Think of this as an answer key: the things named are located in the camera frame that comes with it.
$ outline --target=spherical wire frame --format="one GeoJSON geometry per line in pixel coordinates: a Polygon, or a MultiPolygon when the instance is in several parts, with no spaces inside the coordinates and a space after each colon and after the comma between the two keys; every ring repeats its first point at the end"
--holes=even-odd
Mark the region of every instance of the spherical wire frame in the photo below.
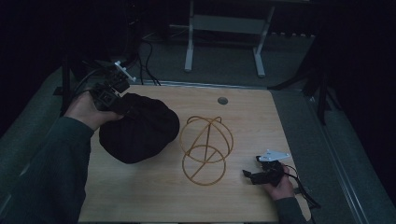
{"type": "Polygon", "coordinates": [[[216,117],[216,118],[214,118],[214,119],[207,119],[207,118],[203,118],[203,117],[199,117],[199,116],[192,116],[192,117],[190,117],[190,118],[187,120],[186,125],[184,125],[184,127],[182,128],[182,130],[181,130],[181,132],[180,132],[179,144],[180,144],[182,150],[184,151],[184,156],[183,156],[183,160],[182,160],[183,172],[184,172],[184,174],[186,175],[186,177],[187,177],[191,182],[193,182],[193,183],[195,183],[195,184],[197,184],[197,185],[201,185],[201,186],[210,186],[210,185],[214,185],[214,184],[218,183],[218,182],[224,177],[225,172],[226,172],[226,160],[225,160],[225,159],[226,159],[226,158],[231,154],[231,152],[233,151],[233,134],[231,133],[230,129],[229,129],[226,125],[224,125],[224,124],[221,122],[221,117],[216,117]],[[201,132],[198,134],[198,136],[195,138],[195,140],[194,140],[193,143],[191,144],[190,149],[189,149],[189,150],[186,150],[186,149],[184,148],[184,146],[183,146],[183,140],[182,140],[183,133],[184,133],[184,130],[186,129],[186,127],[187,127],[189,124],[195,122],[196,120],[205,120],[205,121],[207,122],[207,124],[206,124],[206,126],[201,130],[201,132]],[[226,138],[224,132],[219,128],[218,125],[215,124],[215,122],[216,122],[216,123],[220,123],[221,126],[224,127],[224,128],[228,131],[228,133],[229,133],[230,136],[231,136],[231,146],[230,146],[230,143],[229,143],[229,141],[227,140],[227,138],[226,138]],[[208,141],[209,141],[209,134],[210,134],[210,127],[211,127],[211,126],[215,127],[215,128],[219,131],[219,133],[220,133],[221,136],[223,137],[224,141],[226,142],[227,148],[228,148],[228,153],[227,153],[227,155],[224,156],[224,155],[220,152],[220,150],[218,150],[217,148],[212,147],[212,146],[210,146],[210,145],[208,144],[208,141]],[[207,129],[206,145],[195,145],[196,142],[198,141],[198,139],[200,139],[200,137],[202,136],[202,134],[206,131],[206,129],[207,129]],[[206,152],[205,152],[205,159],[202,161],[202,160],[199,160],[199,159],[197,159],[197,158],[194,158],[194,157],[191,155],[191,152],[192,152],[194,149],[198,148],[198,147],[205,147],[205,150],[206,150],[206,151],[207,151],[207,149],[210,147],[210,148],[212,148],[212,149],[214,150],[214,152],[213,152],[212,155],[210,155],[207,159],[206,159],[206,152]],[[211,161],[210,159],[211,159],[216,153],[219,153],[219,155],[221,156],[221,158],[218,159],[218,160],[216,160],[216,161],[211,161]],[[197,170],[192,176],[189,176],[189,175],[187,174],[187,171],[186,171],[186,168],[185,168],[185,160],[186,160],[187,157],[189,157],[190,159],[192,159],[192,160],[194,160],[194,161],[197,161],[197,162],[202,163],[201,167],[198,168],[198,170],[197,170]],[[201,171],[201,169],[202,169],[207,163],[216,163],[216,162],[219,162],[219,161],[223,161],[223,172],[222,172],[222,174],[220,175],[220,177],[219,177],[217,180],[215,180],[215,181],[213,181],[213,182],[210,182],[210,183],[201,183],[201,182],[198,182],[198,181],[193,180],[193,178],[195,177],[195,175],[198,174],[198,173],[201,171]]]}

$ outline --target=white object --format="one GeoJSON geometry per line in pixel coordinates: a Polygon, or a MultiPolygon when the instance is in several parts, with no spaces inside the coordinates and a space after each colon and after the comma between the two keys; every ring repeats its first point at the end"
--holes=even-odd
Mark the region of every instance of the white object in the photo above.
{"type": "Polygon", "coordinates": [[[122,72],[123,74],[125,74],[125,75],[128,77],[128,79],[130,79],[132,82],[136,82],[136,77],[132,77],[131,75],[129,75],[129,73],[126,71],[126,67],[121,67],[120,64],[121,64],[120,61],[114,63],[114,65],[116,65],[116,68],[117,68],[120,72],[122,72]]]}
{"type": "Polygon", "coordinates": [[[289,153],[273,151],[267,149],[264,155],[259,157],[259,161],[278,161],[290,157],[289,153]]]}

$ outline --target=sleeve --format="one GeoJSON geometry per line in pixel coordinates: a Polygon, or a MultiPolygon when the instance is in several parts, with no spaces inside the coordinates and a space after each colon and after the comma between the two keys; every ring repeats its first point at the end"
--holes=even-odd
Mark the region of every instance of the sleeve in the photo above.
{"type": "Polygon", "coordinates": [[[59,118],[11,191],[4,223],[78,223],[93,130],[59,118]]]}
{"type": "Polygon", "coordinates": [[[280,224],[307,223],[296,198],[292,197],[276,200],[275,205],[280,224]]]}

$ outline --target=gray floor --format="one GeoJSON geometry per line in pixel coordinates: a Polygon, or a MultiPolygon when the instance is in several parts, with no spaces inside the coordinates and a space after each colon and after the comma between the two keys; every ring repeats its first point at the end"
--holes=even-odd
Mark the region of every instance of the gray floor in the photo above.
{"type": "MultiPolygon", "coordinates": [[[[236,46],[197,38],[192,71],[185,73],[184,34],[177,31],[168,42],[159,41],[155,34],[146,37],[153,46],[148,68],[162,84],[188,82],[265,89],[292,77],[312,43],[312,38],[303,36],[270,35],[262,54],[267,75],[259,78],[250,47],[254,41],[236,46]]],[[[141,56],[146,59],[148,55],[149,45],[143,44],[141,56]]],[[[138,77],[136,67],[129,71],[138,77]]],[[[58,70],[0,140],[0,199],[6,198],[24,164],[59,115],[61,97],[52,93],[60,85],[58,70]]],[[[322,206],[312,210],[316,223],[396,223],[395,208],[345,114],[330,104],[331,110],[325,115],[327,125],[320,125],[315,115],[315,97],[304,97],[300,92],[303,85],[302,81],[272,93],[299,176],[322,206]]]]}

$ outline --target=black fabric bag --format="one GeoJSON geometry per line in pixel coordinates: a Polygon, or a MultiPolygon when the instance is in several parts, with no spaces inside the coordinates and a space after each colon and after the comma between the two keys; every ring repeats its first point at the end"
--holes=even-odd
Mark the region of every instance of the black fabric bag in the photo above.
{"type": "Polygon", "coordinates": [[[134,93],[122,99],[136,112],[134,118],[110,121],[100,128],[100,144],[119,161],[136,163],[160,153],[178,135],[177,114],[162,101],[134,93]]]}

